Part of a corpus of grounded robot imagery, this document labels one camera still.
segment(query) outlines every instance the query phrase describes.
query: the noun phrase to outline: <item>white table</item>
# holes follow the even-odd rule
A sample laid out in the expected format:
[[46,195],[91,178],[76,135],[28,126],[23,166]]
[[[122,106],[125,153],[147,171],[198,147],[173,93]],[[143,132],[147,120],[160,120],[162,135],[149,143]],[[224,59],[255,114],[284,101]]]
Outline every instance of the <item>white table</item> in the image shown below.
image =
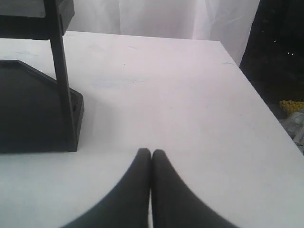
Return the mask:
[[[1,228],[58,228],[164,149],[192,191],[242,228],[304,227],[304,157],[219,42],[67,32],[85,98],[76,153],[0,154]],[[0,58],[54,76],[46,41],[0,39]]]

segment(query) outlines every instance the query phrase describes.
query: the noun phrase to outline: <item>black vertical post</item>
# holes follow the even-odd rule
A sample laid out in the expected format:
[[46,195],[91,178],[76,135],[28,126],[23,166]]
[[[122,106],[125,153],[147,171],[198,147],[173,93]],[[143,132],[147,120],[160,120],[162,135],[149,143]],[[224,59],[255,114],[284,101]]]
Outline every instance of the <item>black vertical post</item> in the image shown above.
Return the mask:
[[44,7],[46,11],[48,36],[51,41],[53,53],[62,116],[65,125],[67,150],[75,152],[77,150],[78,140],[74,125],[71,94],[67,78],[66,58],[62,39],[62,24],[57,0],[44,0]]

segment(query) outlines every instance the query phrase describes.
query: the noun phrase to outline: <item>white curtain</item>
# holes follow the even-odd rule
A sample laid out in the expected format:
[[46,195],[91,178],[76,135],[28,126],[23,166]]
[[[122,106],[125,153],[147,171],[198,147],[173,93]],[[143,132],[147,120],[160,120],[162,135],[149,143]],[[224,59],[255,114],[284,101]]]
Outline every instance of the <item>white curtain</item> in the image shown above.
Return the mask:
[[74,0],[69,30],[222,42],[237,64],[259,0]]

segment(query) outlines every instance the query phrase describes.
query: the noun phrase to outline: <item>yellow object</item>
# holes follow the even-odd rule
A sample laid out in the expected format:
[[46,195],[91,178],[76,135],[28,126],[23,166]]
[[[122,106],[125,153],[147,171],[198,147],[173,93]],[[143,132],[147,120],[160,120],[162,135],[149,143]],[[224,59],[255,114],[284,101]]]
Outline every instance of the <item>yellow object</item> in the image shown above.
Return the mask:
[[304,102],[280,101],[280,107],[287,112],[287,115],[291,115],[294,112],[299,112],[300,110],[304,109]]

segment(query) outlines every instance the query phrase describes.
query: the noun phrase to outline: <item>black stand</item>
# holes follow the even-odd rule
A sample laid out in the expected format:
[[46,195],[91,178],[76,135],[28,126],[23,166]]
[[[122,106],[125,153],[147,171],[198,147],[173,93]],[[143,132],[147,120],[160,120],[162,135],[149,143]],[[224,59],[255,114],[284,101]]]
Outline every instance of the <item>black stand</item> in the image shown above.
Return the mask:
[[75,152],[84,105],[82,95],[69,88],[62,39],[74,15],[73,0],[27,0],[37,4],[38,12],[30,15],[23,10],[25,0],[20,5],[3,1],[0,14],[1,7],[14,10],[0,16],[0,38],[50,39],[57,81],[22,62],[0,61],[0,95],[5,98],[0,152]]

